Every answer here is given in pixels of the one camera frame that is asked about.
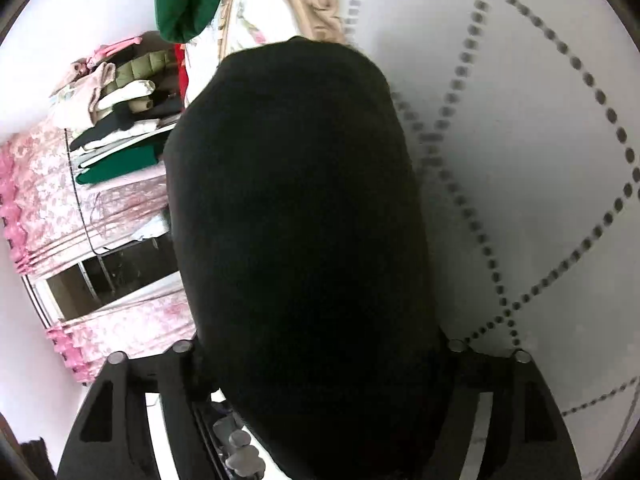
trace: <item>pink garment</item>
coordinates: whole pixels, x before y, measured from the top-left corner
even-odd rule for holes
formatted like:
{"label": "pink garment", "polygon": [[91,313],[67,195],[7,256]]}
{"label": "pink garment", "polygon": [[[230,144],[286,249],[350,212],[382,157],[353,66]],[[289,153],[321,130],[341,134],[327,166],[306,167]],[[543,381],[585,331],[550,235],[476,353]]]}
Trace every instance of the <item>pink garment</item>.
{"label": "pink garment", "polygon": [[[9,215],[26,233],[14,245],[18,272],[48,278],[92,256],[76,204],[66,159],[64,131],[45,120],[15,134],[0,147],[0,193]],[[92,244],[100,248],[127,240],[168,203],[164,176],[100,194],[78,186]]]}
{"label": "pink garment", "polygon": [[65,75],[63,75],[62,79],[56,83],[54,90],[50,95],[53,96],[57,94],[66,85],[72,83],[79,77],[87,75],[88,73],[89,69],[86,66],[86,60],[84,58],[78,59],[78,61],[69,65],[69,67],[66,69]]}
{"label": "pink garment", "polygon": [[22,227],[20,218],[22,209],[14,202],[16,186],[12,172],[14,160],[7,147],[0,148],[0,217],[4,218],[2,234],[11,247],[9,256],[17,269],[23,267],[27,260],[27,232]]}
{"label": "pink garment", "polygon": [[165,175],[166,168],[164,167],[164,162],[160,162],[159,164],[145,168],[144,170],[133,171],[132,173],[118,176],[111,180],[99,182],[98,184],[91,184],[91,186],[89,186],[89,190],[93,193],[100,193],[107,191],[108,189],[114,189],[115,187],[127,186],[128,184],[135,184],[137,182],[142,182],[143,180],[150,180],[152,178]]}
{"label": "pink garment", "polygon": [[105,57],[112,56],[116,52],[127,48],[129,45],[140,43],[142,43],[142,38],[140,36],[136,36],[135,38],[129,38],[128,40],[119,41],[118,43],[101,45],[96,50],[94,50],[94,53],[91,54],[91,56],[87,58],[86,65],[89,68],[93,68],[94,66],[97,66],[98,63],[100,63]]}
{"label": "pink garment", "polygon": [[182,285],[143,300],[59,322],[47,330],[54,350],[79,382],[92,382],[104,360],[123,351],[130,358],[164,352],[191,339],[195,325]]}
{"label": "pink garment", "polygon": [[115,76],[116,66],[102,63],[95,72],[64,87],[56,94],[56,101],[49,111],[52,124],[82,132],[94,126],[92,112],[100,100],[100,92]]}

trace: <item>white folded garment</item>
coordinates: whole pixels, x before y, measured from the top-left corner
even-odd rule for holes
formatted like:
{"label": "white folded garment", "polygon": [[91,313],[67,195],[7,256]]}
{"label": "white folded garment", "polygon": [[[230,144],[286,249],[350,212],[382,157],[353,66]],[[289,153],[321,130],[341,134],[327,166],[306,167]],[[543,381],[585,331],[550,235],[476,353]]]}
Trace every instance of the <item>white folded garment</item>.
{"label": "white folded garment", "polygon": [[156,84],[153,81],[147,81],[145,79],[132,81],[128,85],[118,88],[100,99],[98,104],[95,105],[94,112],[105,110],[106,108],[112,107],[114,104],[122,101],[129,101],[136,97],[150,95],[155,89]]}
{"label": "white folded garment", "polygon": [[116,140],[111,144],[107,144],[101,148],[97,148],[96,150],[91,150],[90,152],[83,151],[82,148],[79,148],[74,152],[75,158],[73,159],[73,164],[75,168],[79,168],[84,170],[98,162],[99,160],[103,160],[105,157],[111,155],[112,153],[119,152],[120,150],[124,150],[129,146],[134,146],[139,142],[142,142],[145,139],[150,137],[163,134],[170,130],[174,129],[176,123],[168,124],[167,126],[160,126],[157,130],[149,132],[148,134],[143,134],[137,137],[129,137],[129,139]]}
{"label": "white folded garment", "polygon": [[[132,113],[137,114],[140,112],[144,112],[146,110],[150,110],[153,107],[154,102],[149,97],[145,96],[145,97],[136,97],[135,99],[131,99],[127,102],[127,104],[129,105],[129,110],[131,110]],[[94,113],[95,122],[102,120],[111,112],[113,112],[113,107],[105,108],[104,110],[99,110],[95,112]]]}
{"label": "white folded garment", "polygon": [[102,146],[106,146],[107,144],[111,144],[116,140],[129,139],[129,137],[137,137],[143,134],[148,134],[149,132],[154,131],[159,124],[159,119],[147,119],[144,121],[137,121],[133,123],[133,126],[130,127],[129,130],[116,130],[115,132],[111,132],[109,135],[99,139],[92,140],[92,142],[88,142],[84,145],[84,149],[94,150],[95,148],[101,148]]}

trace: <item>red fabric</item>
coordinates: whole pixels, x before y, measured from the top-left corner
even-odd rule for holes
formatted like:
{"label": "red fabric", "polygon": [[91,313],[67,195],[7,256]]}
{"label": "red fabric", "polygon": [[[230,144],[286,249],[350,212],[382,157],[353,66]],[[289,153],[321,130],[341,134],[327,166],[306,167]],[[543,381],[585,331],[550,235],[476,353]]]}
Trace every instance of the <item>red fabric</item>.
{"label": "red fabric", "polygon": [[[12,239],[18,272],[47,278],[91,256],[64,130],[43,121],[14,135],[0,152],[0,193],[15,219],[5,236]],[[127,240],[168,203],[164,176],[100,193],[78,186],[78,196],[94,248]]]}
{"label": "red fabric", "polygon": [[191,339],[195,326],[182,284],[135,303],[98,310],[47,330],[54,350],[76,380],[92,382],[104,360],[123,351],[130,358],[159,354],[180,339]]}
{"label": "red fabric", "polygon": [[178,86],[180,87],[180,97],[184,102],[184,97],[187,95],[187,86],[189,85],[189,75],[187,74],[187,68],[184,65],[184,45],[174,45],[175,59],[178,60]]}

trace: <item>metal rod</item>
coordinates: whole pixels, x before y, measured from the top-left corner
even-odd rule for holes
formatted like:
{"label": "metal rod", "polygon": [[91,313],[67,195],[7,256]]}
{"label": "metal rod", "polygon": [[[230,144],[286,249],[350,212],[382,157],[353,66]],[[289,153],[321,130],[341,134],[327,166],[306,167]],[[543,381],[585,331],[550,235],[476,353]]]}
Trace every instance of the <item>metal rod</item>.
{"label": "metal rod", "polygon": [[78,262],[78,269],[80,269],[80,273],[84,278],[84,282],[86,283],[86,286],[89,288],[89,292],[94,297],[94,300],[96,301],[96,303],[102,304],[102,302],[100,301],[100,298],[98,298],[98,295],[95,293],[94,284],[91,282],[91,279],[89,278],[89,274],[86,272],[86,269],[84,268],[84,262]]}
{"label": "metal rod", "polygon": [[107,278],[107,282],[109,283],[109,288],[111,289],[111,293],[115,294],[116,287],[113,285],[113,280],[111,279],[111,275],[109,274],[107,267],[104,265],[104,261],[102,260],[102,255],[99,254],[97,258],[98,258],[98,263],[100,264],[100,268],[102,269],[102,273],[104,274],[104,277]]}

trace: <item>folded clothes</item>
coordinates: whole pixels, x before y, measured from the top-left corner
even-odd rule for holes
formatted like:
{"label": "folded clothes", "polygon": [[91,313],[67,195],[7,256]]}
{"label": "folded clothes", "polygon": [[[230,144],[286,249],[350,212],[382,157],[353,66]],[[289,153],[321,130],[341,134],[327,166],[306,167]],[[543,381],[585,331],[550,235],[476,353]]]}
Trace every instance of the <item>folded clothes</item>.
{"label": "folded clothes", "polygon": [[60,90],[52,99],[49,111],[53,125],[69,130],[86,130],[94,126],[92,112],[100,100],[100,91],[113,81],[114,74],[113,63],[101,63],[93,73]]}
{"label": "folded clothes", "polygon": [[89,186],[89,189],[91,190],[91,192],[100,193],[102,191],[107,191],[108,189],[113,189],[115,187],[135,184],[136,182],[142,182],[143,180],[151,180],[152,178],[157,178],[165,174],[166,168],[164,167],[164,162],[159,162],[154,166],[149,166],[148,168],[144,168],[142,170],[133,171],[132,173],[127,173],[122,176],[117,176],[116,178],[111,178],[109,180],[105,180],[104,182],[99,182],[98,184],[91,184],[91,186]]}
{"label": "folded clothes", "polygon": [[169,97],[163,103],[136,114],[136,119],[162,119],[179,114],[182,111],[182,99],[179,95]]}
{"label": "folded clothes", "polygon": [[178,84],[178,67],[172,66],[162,73],[156,74],[150,78],[156,84],[156,90],[163,90],[169,94],[179,94],[180,85]]}
{"label": "folded clothes", "polygon": [[173,49],[148,52],[144,56],[137,57],[119,66],[116,70],[115,80],[104,87],[102,96],[104,97],[118,88],[123,88],[132,81],[149,79],[174,67],[177,67],[177,62]]}
{"label": "folded clothes", "polygon": [[[150,110],[153,107],[154,102],[149,97],[138,97],[136,99],[132,99],[131,101],[127,101],[127,105],[129,105],[129,110],[137,114],[139,112],[144,112],[145,110]],[[113,107],[100,110],[99,112],[95,113],[95,119],[99,121],[100,119],[105,118],[111,112],[113,112]]]}
{"label": "folded clothes", "polygon": [[60,81],[56,83],[54,86],[53,92],[51,92],[50,96],[54,96],[60,90],[62,90],[66,85],[72,83],[76,79],[85,76],[89,73],[89,69],[86,67],[86,60],[84,58],[78,59],[78,61],[69,65],[66,69],[65,75],[62,76]]}
{"label": "folded clothes", "polygon": [[133,124],[132,127],[127,130],[116,130],[115,132],[112,132],[101,139],[88,142],[84,146],[84,148],[86,150],[95,150],[97,148],[107,146],[108,144],[111,144],[118,140],[129,139],[130,137],[137,137],[140,135],[148,134],[158,127],[159,122],[160,121],[158,119],[137,121]]}
{"label": "folded clothes", "polygon": [[151,94],[151,98],[154,101],[154,106],[158,106],[160,103],[164,103],[168,98],[173,97],[176,92],[169,92],[167,90],[156,90]]}
{"label": "folded clothes", "polygon": [[174,122],[168,123],[170,118],[161,119],[158,124],[158,128],[149,132],[148,134],[142,134],[135,137],[128,137],[127,139],[116,140],[100,148],[93,150],[85,150],[80,148],[72,153],[72,164],[77,170],[78,168],[85,169],[94,165],[99,160],[103,160],[112,153],[119,152],[120,150],[126,150],[130,146],[142,146],[148,142],[153,142],[155,136],[164,136],[169,131],[173,130],[177,119],[173,119]]}
{"label": "folded clothes", "polygon": [[137,146],[131,146],[119,152],[111,153],[103,160],[92,164],[84,173],[76,177],[78,184],[98,184],[155,166],[160,160],[169,132],[158,134],[144,140]]}
{"label": "folded clothes", "polygon": [[80,134],[77,139],[74,139],[69,148],[71,151],[75,151],[93,140],[106,137],[116,130],[128,130],[133,126],[134,122],[133,113],[129,110],[129,105],[126,102],[116,103],[113,105],[113,111],[109,115]]}
{"label": "folded clothes", "polygon": [[114,90],[109,95],[103,97],[98,101],[98,104],[95,106],[96,110],[105,110],[109,107],[112,107],[116,103],[121,103],[123,101],[129,101],[131,99],[135,99],[137,97],[145,97],[151,95],[151,93],[156,89],[155,83],[149,80],[141,79],[132,81],[126,86]]}

